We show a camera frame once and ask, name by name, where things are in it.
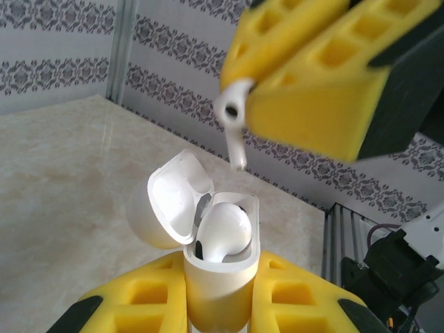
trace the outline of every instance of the patterned wallpaper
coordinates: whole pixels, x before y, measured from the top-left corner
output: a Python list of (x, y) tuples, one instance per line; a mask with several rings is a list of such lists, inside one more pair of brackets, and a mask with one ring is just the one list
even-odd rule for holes
[[(212, 101), (244, 6), (244, 0), (141, 2), (123, 104), (226, 159)], [(404, 153), (355, 164), (245, 136), (248, 172), (325, 210), (340, 202), (376, 221), (400, 223), (444, 199), (444, 148), (421, 134)]]
[(0, 114), (105, 95), (117, 0), (0, 0)]
[[(212, 101), (245, 5), (139, 1), (123, 104), (226, 159)], [(0, 114), (104, 95), (116, 8), (117, 0), (0, 0)], [(444, 198), (444, 148), (421, 134), (403, 153), (355, 164), (245, 136), (248, 172), (324, 210), (339, 202), (399, 223)]]

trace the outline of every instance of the airpods case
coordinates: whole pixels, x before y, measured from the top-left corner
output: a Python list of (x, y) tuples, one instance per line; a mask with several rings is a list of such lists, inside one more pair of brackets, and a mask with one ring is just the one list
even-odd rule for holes
[[(222, 263), (206, 262), (194, 255), (198, 225), (209, 207), (222, 202), (246, 210), (252, 239)], [(260, 256), (256, 196), (215, 192), (212, 179), (186, 149), (135, 187), (126, 214), (142, 241), (161, 249), (183, 247), (188, 317), (198, 330), (237, 332), (245, 326)]]

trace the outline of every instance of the beige countertop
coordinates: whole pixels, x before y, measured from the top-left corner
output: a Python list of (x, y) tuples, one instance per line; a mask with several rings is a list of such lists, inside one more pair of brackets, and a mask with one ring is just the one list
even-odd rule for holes
[(45, 332), (86, 291), (166, 254), (135, 237), (125, 203), (184, 148), (216, 190), (259, 198), (262, 250), (320, 273), (320, 210), (94, 96), (0, 117), (0, 332)]

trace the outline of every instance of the white earbud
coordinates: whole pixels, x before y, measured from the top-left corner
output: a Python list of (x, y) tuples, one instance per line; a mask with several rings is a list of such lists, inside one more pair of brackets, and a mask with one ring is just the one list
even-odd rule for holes
[(208, 209), (196, 235), (195, 256), (222, 262), (240, 253), (251, 241), (251, 222), (246, 211), (233, 203), (217, 203)]
[(234, 171), (244, 170), (247, 165), (242, 128), (246, 125), (246, 99), (254, 84), (251, 78), (236, 80), (214, 102), (217, 119), (224, 127), (230, 166)]

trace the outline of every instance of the case lid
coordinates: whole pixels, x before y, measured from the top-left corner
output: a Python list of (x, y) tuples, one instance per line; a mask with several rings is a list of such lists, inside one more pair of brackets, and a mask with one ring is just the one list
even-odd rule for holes
[(128, 222), (156, 248), (190, 244), (213, 193), (212, 179), (185, 149), (136, 186), (126, 206)]

